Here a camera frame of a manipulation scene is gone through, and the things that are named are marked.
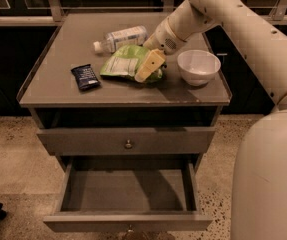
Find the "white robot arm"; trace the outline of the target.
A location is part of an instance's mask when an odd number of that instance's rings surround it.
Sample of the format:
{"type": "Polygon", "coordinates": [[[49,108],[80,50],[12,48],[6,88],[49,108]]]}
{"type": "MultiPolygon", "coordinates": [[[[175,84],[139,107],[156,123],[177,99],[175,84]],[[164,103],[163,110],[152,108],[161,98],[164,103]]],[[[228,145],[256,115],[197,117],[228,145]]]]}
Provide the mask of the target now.
{"type": "Polygon", "coordinates": [[[287,240],[287,36],[241,0],[185,0],[144,45],[173,54],[214,25],[223,28],[274,103],[236,155],[231,240],[287,240]]]}

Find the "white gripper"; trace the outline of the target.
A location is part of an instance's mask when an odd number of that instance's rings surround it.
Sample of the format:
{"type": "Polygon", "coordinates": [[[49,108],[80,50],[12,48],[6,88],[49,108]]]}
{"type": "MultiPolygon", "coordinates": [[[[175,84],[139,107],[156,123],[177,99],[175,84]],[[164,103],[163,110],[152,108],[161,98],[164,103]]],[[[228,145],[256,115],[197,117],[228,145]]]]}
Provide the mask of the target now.
{"type": "Polygon", "coordinates": [[[186,40],[183,38],[183,25],[177,17],[168,16],[155,29],[154,37],[150,36],[143,44],[149,51],[135,74],[135,80],[143,83],[154,71],[161,67],[167,55],[172,55],[182,48],[186,40]]]}

